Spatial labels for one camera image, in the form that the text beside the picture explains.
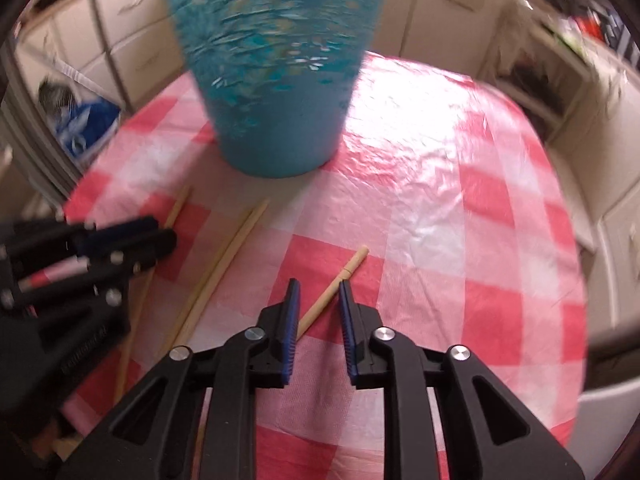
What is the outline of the bamboo chopstick of bundle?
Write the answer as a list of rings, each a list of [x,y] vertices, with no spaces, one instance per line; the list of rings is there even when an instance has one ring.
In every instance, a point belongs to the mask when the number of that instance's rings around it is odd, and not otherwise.
[[[220,263],[222,256],[230,246],[232,240],[235,238],[235,235],[238,234],[239,230],[242,228],[242,226],[244,226],[244,223],[246,222],[246,220],[248,219],[252,211],[253,211],[252,207],[245,209],[242,212],[242,214],[239,216],[239,218],[235,220],[230,233],[226,236],[224,241],[220,244],[219,248],[215,252],[215,255],[213,255],[213,257],[210,258],[209,263],[206,264],[206,267],[202,272],[201,277],[193,286],[188,298],[186,298],[186,301],[182,304],[182,307],[179,309],[178,315],[175,319],[174,324],[172,324],[171,329],[168,330],[168,333],[162,345],[160,346],[160,350],[158,350],[156,354],[155,359],[157,361],[163,359],[163,356],[166,356],[166,354],[174,346],[178,338],[178,335],[180,333],[180,330],[183,328],[183,325],[186,322],[186,319],[188,318],[190,312],[192,311],[194,304],[198,301],[198,297],[201,295],[202,290],[204,289],[207,281],[215,271],[217,264]]]
[[[181,346],[182,344],[187,344],[191,339],[194,330],[198,325],[198,321],[200,320],[205,308],[208,305],[210,297],[213,296],[213,293],[222,281],[224,274],[226,274],[226,272],[230,268],[231,263],[247,240],[247,237],[250,236],[250,233],[253,231],[257,222],[260,218],[262,218],[262,215],[268,208],[269,203],[270,199],[264,198],[255,207],[253,207],[252,213],[244,223],[244,226],[242,226],[242,228],[239,230],[239,233],[235,235],[235,238],[232,240],[230,246],[222,256],[220,263],[217,264],[215,271],[207,281],[201,295],[198,297],[198,301],[194,304],[194,307],[190,312],[188,318],[186,319],[183,328],[180,330],[174,347]]]

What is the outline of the teal perforated utensil holder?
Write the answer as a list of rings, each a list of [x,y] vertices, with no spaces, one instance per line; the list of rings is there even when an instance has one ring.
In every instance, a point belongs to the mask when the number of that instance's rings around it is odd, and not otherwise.
[[[168,0],[233,168],[306,174],[340,144],[383,0]]]

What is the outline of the cream kitchen base cabinets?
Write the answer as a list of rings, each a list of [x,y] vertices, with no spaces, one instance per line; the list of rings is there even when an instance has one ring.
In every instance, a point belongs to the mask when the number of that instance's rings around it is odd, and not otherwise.
[[[184,69],[168,0],[30,0],[14,28],[26,88],[62,82],[83,101],[144,107]]]

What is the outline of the blue white plastic bag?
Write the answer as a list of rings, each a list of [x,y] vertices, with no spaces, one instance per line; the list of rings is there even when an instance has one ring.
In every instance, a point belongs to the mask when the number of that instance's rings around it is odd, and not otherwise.
[[[78,166],[90,166],[119,126],[116,104],[103,98],[77,101],[62,82],[44,78],[37,98],[56,140]]]

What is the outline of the red white checkered tablecloth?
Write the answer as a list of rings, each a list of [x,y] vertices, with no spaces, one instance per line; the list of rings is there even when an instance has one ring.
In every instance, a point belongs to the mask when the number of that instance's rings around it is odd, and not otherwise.
[[[279,300],[290,278],[309,308],[360,247],[357,300],[417,344],[474,351],[559,440],[584,380],[582,277],[562,194],[534,130],[505,96],[465,76],[372,56],[335,156],[295,178],[226,164],[183,76],[123,126],[66,205],[99,224],[135,214],[175,225],[155,272],[129,376],[160,352],[236,218],[268,200],[198,323],[206,349]]]

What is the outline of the cream drawer cabinet unit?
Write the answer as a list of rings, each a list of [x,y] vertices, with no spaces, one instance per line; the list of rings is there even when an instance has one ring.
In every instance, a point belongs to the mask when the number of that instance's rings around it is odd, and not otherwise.
[[[526,0],[500,13],[483,78],[544,144],[582,250],[592,344],[639,335],[639,73]]]

